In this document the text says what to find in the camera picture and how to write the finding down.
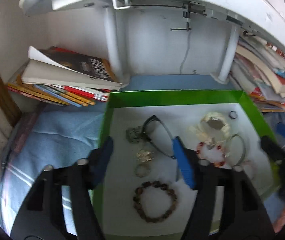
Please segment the person's right hand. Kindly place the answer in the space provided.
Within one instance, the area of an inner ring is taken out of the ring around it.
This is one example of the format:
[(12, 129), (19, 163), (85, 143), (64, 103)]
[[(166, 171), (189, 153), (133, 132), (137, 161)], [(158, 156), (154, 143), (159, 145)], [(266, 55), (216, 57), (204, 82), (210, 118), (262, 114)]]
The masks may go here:
[(279, 233), (281, 229), (285, 226), (285, 207), (282, 209), (279, 217), (273, 223), (273, 229), (275, 233)]

